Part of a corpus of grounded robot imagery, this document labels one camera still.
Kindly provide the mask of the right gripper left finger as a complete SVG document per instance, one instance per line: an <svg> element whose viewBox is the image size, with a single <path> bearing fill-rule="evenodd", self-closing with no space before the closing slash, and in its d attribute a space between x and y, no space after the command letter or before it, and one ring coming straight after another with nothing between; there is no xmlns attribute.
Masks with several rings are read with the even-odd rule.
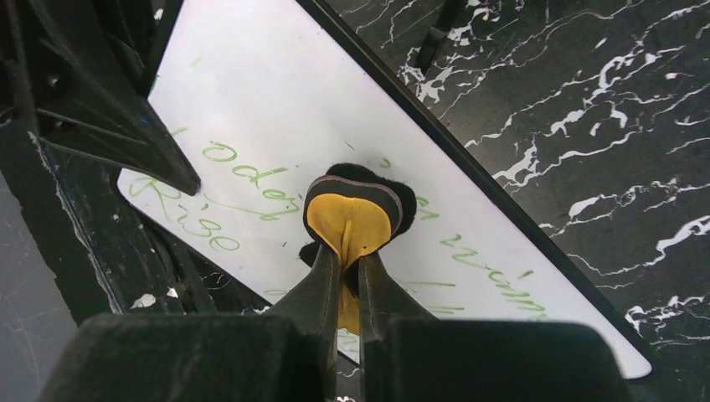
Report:
<svg viewBox="0 0 710 402"><path fill-rule="evenodd" d="M84 322L42 401L333 401L341 264L310 272L257 315L104 314Z"/></svg>

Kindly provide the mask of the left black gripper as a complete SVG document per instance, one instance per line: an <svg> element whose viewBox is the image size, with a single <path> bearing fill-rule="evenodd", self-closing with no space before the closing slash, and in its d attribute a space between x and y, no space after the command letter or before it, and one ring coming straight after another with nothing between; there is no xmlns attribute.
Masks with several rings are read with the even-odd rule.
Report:
<svg viewBox="0 0 710 402"><path fill-rule="evenodd" d="M194 195L201 179L148 101L158 24L150 1L4 1L1 116L51 147Z"/></svg>

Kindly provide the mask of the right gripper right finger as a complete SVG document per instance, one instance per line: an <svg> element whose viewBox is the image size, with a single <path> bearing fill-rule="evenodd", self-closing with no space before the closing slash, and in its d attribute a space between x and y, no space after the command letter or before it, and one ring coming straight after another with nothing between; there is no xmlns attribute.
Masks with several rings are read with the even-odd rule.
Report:
<svg viewBox="0 0 710 402"><path fill-rule="evenodd" d="M385 270L358 262L367 401L628 401L613 353L576 323L440 320Z"/></svg>

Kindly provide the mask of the yellow black whiteboard eraser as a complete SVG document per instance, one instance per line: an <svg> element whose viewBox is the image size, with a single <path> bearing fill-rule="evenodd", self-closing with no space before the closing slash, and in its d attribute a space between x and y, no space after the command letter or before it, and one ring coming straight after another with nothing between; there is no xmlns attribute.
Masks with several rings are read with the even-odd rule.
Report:
<svg viewBox="0 0 710 402"><path fill-rule="evenodd" d="M313 266L322 246L338 258L342 273L339 329L362 333L358 261L408 231L416 210L416 195L410 186L354 163L337 163L311 183L303 224L312 242L301 247L299 258Z"/></svg>

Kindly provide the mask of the white whiteboard black frame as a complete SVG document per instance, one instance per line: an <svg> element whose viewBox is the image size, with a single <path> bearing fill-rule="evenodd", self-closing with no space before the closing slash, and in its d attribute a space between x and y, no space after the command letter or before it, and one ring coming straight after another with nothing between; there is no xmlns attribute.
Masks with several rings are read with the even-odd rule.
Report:
<svg viewBox="0 0 710 402"><path fill-rule="evenodd" d="M123 197L229 276L277 302L307 273L306 190L353 162L408 184L412 228L380 253L443 319L576 322L621 373L651 373L625 319L582 292L294 1L186 1L150 104L197 171L187 195L125 169Z"/></svg>

